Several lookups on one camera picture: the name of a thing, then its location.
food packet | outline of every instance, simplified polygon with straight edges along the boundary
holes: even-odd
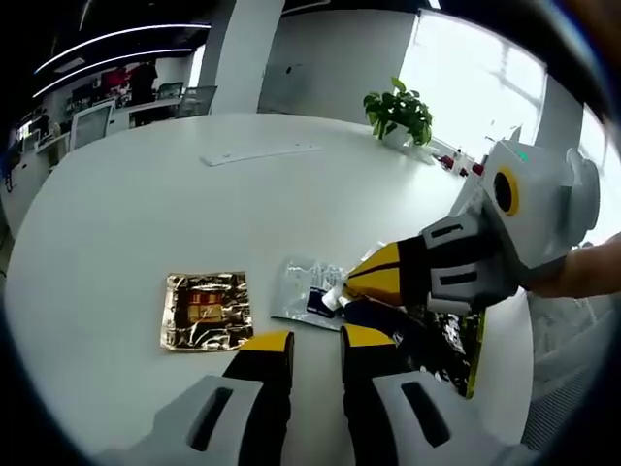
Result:
[[[299,256],[287,257],[281,269],[272,317],[339,331],[344,324],[343,316],[325,306],[322,297],[344,277],[345,270],[340,267]]]
[[[168,276],[161,347],[172,351],[236,350],[251,336],[245,273]]]
[[[485,310],[457,316],[434,313],[418,306],[408,308],[408,315],[424,329],[426,335],[418,343],[428,349],[416,351],[416,356],[409,358],[410,368],[431,372],[439,381],[452,384],[463,397],[472,398],[483,342]]]

snack package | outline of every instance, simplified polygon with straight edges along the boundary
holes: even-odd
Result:
[[[473,396],[484,311],[456,316],[433,313],[425,306],[395,308],[358,299],[345,306],[343,316],[391,337],[412,371],[429,372],[465,398]]]
[[[472,398],[485,311],[457,316],[433,313],[423,306],[408,309],[408,314],[425,329],[425,340],[434,348],[433,352],[417,351],[417,357],[409,360],[411,369],[432,372],[440,381],[451,383],[463,397]]]
[[[245,273],[168,276],[161,347],[172,351],[236,350],[251,336]]]
[[[344,277],[345,270],[340,267],[304,257],[287,257],[272,317],[299,320],[339,331],[344,324],[343,317],[325,306],[322,298]]]

white round table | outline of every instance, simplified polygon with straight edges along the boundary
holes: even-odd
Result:
[[[235,150],[319,151],[209,167]],[[255,332],[296,333],[282,464],[353,464],[336,332],[270,319],[278,269],[297,254],[345,268],[377,241],[445,216],[462,182],[384,148],[369,127],[302,116],[199,116],[117,133],[67,157],[19,230],[10,328],[36,389],[87,454],[127,448],[226,353],[159,347],[169,272],[246,271]],[[522,295],[488,312],[473,400],[518,442],[533,375]]]

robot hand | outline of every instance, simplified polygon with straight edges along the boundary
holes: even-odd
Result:
[[[350,272],[343,289],[464,315],[558,270],[595,226],[599,207],[597,169],[577,150],[501,141],[461,212],[385,246]]]

plastic bag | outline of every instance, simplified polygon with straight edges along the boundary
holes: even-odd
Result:
[[[346,272],[341,267],[299,256],[284,261],[272,317],[290,318],[330,330],[339,331],[342,314],[322,302],[325,293],[341,283]]]

